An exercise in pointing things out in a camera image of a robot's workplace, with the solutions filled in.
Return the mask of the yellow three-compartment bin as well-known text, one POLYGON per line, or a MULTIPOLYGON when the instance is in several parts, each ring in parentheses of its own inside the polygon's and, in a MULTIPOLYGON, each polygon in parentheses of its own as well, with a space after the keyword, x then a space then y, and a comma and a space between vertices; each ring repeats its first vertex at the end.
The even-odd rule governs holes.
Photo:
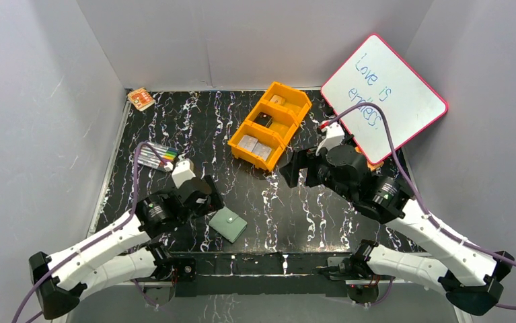
POLYGON ((234 158, 273 171, 311 107, 304 91, 271 83, 228 141, 234 158))

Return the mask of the silver card stack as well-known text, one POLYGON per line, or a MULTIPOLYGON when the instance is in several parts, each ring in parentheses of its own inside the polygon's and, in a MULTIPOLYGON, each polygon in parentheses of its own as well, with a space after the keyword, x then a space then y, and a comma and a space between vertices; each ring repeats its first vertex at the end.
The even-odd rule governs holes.
POLYGON ((252 152, 256 145, 259 143, 258 139, 250 135, 244 135, 237 146, 245 151, 252 152))

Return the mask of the green card holder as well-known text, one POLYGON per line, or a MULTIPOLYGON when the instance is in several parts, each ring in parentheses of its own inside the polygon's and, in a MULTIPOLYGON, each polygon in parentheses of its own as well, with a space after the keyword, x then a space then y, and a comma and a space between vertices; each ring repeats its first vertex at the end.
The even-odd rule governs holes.
POLYGON ((209 221, 209 226, 223 236, 231 244, 242 235, 247 228, 247 221, 241 218, 237 213, 223 207, 215 213, 209 221))

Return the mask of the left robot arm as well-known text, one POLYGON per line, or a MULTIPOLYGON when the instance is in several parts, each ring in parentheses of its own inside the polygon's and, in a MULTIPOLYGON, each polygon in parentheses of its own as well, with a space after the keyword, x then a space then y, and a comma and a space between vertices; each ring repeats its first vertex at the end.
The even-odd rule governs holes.
POLYGON ((140 200, 135 210, 70 248, 31 255, 31 280, 43 317, 60 318, 85 297, 122 281, 167 279, 174 263, 151 241, 222 208, 213 177, 192 178, 140 200))

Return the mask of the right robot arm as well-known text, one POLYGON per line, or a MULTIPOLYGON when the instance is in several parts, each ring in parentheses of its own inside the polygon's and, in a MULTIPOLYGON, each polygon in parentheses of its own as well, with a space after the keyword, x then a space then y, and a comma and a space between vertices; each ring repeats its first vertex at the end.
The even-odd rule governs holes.
POLYGON ((361 215, 405 235, 429 253, 423 258, 363 240, 351 256, 329 261, 320 274, 336 280, 355 276, 403 279, 437 291, 453 306, 475 316, 484 315, 499 302, 511 257, 504 252, 489 256, 468 247, 463 236, 419 209, 405 181, 376 174, 353 146, 296 151, 280 172, 294 188, 302 170, 307 172, 306 186, 329 188, 361 215))

